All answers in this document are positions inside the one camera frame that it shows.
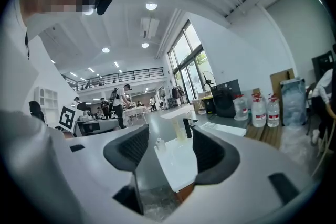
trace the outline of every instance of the large water bottle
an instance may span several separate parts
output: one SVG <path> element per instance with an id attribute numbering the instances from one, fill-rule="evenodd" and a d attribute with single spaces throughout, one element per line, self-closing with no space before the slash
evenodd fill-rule
<path id="1" fill-rule="evenodd" d="M 256 128 L 263 127 L 266 124 L 266 108 L 261 98 L 253 100 L 252 124 Z"/>
<path id="2" fill-rule="evenodd" d="M 280 105 L 277 98 L 269 98 L 267 104 L 267 125 L 269 127 L 277 127 L 280 122 Z"/>
<path id="3" fill-rule="evenodd" d="M 236 121 L 245 121 L 248 119 L 248 110 L 247 102 L 243 94 L 236 95 L 236 99 L 233 100 L 235 106 L 235 120 Z"/>

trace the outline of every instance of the floor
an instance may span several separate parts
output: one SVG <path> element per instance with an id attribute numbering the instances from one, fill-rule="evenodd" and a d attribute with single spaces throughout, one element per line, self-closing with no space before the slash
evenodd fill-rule
<path id="1" fill-rule="evenodd" d="M 158 110 L 150 112 L 145 116 L 151 131 L 149 145 L 136 169 L 138 187 L 145 216 L 157 222 L 162 222 L 179 205 L 179 202 L 175 199 L 174 193 L 169 187 L 154 151 L 157 138 L 162 138 L 166 142 L 176 138 L 171 121 L 160 117 L 162 114 L 171 111 L 173 111 L 173 109 L 167 111 Z M 194 112 L 192 112 L 192 116 L 199 120 L 197 125 L 202 125 L 207 121 L 225 124 L 225 119 L 220 117 L 209 118 L 207 115 L 195 115 Z M 133 121 L 133 124 L 143 124 L 143 119 L 138 118 L 138 120 Z M 233 119 L 230 124 L 234 124 L 236 127 L 244 127 L 242 126 L 244 124 L 236 122 Z M 309 174 L 313 172 L 318 164 L 318 159 L 316 158 L 317 147 L 312 146 L 310 143 L 312 130 L 316 129 L 318 124 L 319 120 L 313 118 L 308 136 L 306 136 L 307 126 L 285 126 L 282 128 L 280 151 L 298 163 L 299 166 Z M 320 171 L 316 174 L 315 179 L 322 177 L 327 164 L 328 160 L 325 161 Z"/>

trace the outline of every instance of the backpack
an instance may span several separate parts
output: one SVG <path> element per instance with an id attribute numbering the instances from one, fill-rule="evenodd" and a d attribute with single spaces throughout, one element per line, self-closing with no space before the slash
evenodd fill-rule
<path id="1" fill-rule="evenodd" d="M 115 88 L 112 93 L 111 93 L 111 96 L 110 96 L 110 100 L 114 101 L 115 98 L 119 99 L 119 96 L 117 96 L 117 89 L 118 88 Z"/>

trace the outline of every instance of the balcony railing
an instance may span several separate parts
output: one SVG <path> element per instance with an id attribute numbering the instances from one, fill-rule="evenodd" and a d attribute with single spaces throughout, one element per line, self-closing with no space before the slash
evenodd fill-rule
<path id="1" fill-rule="evenodd" d="M 163 67 L 109 74 L 102 77 L 87 79 L 85 81 L 75 81 L 64 75 L 62 76 L 75 91 L 81 91 L 118 82 L 163 76 Z"/>

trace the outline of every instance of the white table cloth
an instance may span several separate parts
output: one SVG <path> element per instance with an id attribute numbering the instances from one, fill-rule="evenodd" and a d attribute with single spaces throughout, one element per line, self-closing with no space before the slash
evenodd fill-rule
<path id="1" fill-rule="evenodd" d="M 144 114 L 148 113 L 149 112 L 149 109 L 146 108 L 145 106 L 139 106 L 137 108 L 132 108 L 132 109 L 127 109 L 127 110 L 124 110 L 123 113 L 122 113 L 122 118 L 124 120 L 124 124 L 126 124 L 129 120 L 129 117 L 130 116 L 133 116 L 133 115 L 137 115 L 137 114 L 141 114 L 147 124 L 147 121 L 146 121 L 146 118 L 144 116 Z"/>

